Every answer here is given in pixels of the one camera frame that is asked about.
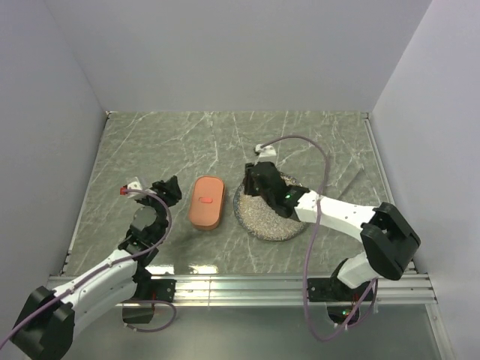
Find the pink lunch box lid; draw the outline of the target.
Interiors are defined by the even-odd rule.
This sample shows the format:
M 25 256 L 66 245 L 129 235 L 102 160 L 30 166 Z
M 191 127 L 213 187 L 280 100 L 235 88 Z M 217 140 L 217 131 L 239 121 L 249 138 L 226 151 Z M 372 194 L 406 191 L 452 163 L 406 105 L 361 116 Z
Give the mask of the pink lunch box lid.
M 199 230 L 213 230 L 220 221 L 224 204 L 225 184 L 216 177 L 204 175 L 193 186 L 188 219 Z

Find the pink lunch box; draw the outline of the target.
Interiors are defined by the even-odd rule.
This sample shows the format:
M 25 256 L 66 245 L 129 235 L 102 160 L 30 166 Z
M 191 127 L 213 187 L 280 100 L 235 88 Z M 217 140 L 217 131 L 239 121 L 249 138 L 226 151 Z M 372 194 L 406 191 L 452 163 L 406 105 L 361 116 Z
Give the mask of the pink lunch box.
M 188 219 L 198 230 L 213 230 L 221 222 L 224 192 L 195 187 L 188 212 Z

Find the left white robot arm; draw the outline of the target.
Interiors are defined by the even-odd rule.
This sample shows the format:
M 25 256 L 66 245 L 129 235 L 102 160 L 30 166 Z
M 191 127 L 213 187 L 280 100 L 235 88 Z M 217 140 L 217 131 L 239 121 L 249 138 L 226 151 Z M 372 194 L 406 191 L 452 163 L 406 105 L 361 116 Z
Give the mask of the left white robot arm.
M 62 359 L 83 329 L 120 303 L 146 305 L 149 321 L 156 305 L 174 308 L 176 282 L 153 280 L 149 263 L 170 233 L 170 207 L 182 198 L 178 179 L 156 181 L 145 188 L 134 179 L 120 190 L 141 207 L 124 240 L 102 262 L 54 289 L 38 287 L 27 298 L 9 335 L 30 359 Z

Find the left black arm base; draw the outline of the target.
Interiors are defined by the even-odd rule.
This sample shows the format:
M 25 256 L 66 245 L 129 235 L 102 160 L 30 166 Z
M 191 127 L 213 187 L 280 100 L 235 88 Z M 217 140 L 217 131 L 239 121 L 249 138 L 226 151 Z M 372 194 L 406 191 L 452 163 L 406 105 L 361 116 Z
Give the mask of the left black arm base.
M 122 304 L 132 304 L 123 307 L 121 311 L 124 326 L 138 332 L 154 332 L 170 326 L 176 317 L 176 308 L 173 304 L 176 280 L 172 278 L 154 279 L 153 275 L 143 267 L 140 267 L 133 276 L 136 285 L 133 296 Z M 157 305 L 166 305 L 172 309 L 172 318 L 165 325 L 157 329 L 141 329 L 135 325 L 149 324 L 155 315 Z

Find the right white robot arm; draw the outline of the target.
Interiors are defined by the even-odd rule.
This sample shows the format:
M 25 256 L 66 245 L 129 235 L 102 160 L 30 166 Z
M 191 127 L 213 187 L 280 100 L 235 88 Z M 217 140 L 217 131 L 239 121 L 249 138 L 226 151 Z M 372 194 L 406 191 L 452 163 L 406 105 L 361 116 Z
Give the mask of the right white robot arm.
M 287 184 L 272 162 L 247 163 L 243 185 L 244 194 L 261 197 L 282 218 L 328 227 L 362 244 L 364 251 L 343 261 L 331 280 L 331 293 L 341 300 L 375 278 L 400 280 L 421 245 L 395 205 L 356 205 Z

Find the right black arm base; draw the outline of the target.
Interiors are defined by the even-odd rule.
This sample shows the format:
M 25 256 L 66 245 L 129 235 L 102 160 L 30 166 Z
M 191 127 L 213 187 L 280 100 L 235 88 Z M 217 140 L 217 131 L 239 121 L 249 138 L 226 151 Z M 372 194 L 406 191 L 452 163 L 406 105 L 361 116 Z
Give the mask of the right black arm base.
M 309 302 L 357 302 L 370 282 L 364 282 L 355 289 L 333 277 L 309 277 L 307 299 Z

